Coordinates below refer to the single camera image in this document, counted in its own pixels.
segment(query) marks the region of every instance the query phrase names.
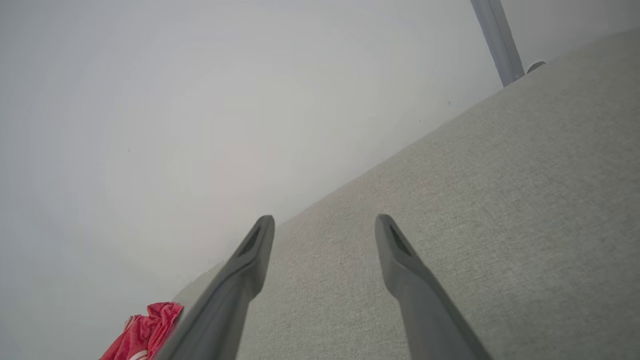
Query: gray upholstery fabric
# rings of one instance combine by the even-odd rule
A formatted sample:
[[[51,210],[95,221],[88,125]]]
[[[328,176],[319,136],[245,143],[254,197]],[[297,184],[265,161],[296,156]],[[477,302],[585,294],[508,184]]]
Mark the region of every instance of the gray upholstery fabric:
[[[408,359],[393,216],[495,360],[640,357],[640,33],[544,65],[276,228],[239,359]]]

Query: fabric texture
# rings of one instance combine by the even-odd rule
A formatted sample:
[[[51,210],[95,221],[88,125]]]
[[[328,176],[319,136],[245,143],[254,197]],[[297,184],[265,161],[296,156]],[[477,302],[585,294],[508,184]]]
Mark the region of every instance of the fabric texture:
[[[387,213],[494,360],[637,359],[639,44],[536,69],[276,227],[237,358],[409,359]]]
[[[100,360],[153,359],[169,336],[182,306],[174,302],[158,302],[147,306],[148,316],[131,316],[122,334],[111,344]]]

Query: red cloth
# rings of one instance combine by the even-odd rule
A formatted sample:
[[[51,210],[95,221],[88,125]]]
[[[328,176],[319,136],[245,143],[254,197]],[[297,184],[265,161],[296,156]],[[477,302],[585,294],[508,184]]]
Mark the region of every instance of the red cloth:
[[[174,302],[147,306],[149,316],[131,316],[122,334],[100,360],[151,360],[169,337],[173,323],[182,311]]]

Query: white wall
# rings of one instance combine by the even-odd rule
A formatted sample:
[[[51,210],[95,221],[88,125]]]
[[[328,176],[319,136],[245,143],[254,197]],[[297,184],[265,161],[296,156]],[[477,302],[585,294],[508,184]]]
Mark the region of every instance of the white wall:
[[[129,315],[501,88],[468,0],[3,1],[0,348]]]
[[[501,0],[522,66],[640,26],[638,0]]]

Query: gray fabric sofa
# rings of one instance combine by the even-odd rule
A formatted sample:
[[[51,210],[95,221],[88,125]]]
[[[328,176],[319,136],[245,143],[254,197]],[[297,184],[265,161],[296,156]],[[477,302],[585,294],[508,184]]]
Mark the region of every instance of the gray fabric sofa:
[[[379,213],[495,360],[639,359],[639,65],[638,31],[567,54],[279,224],[238,359],[409,358]]]

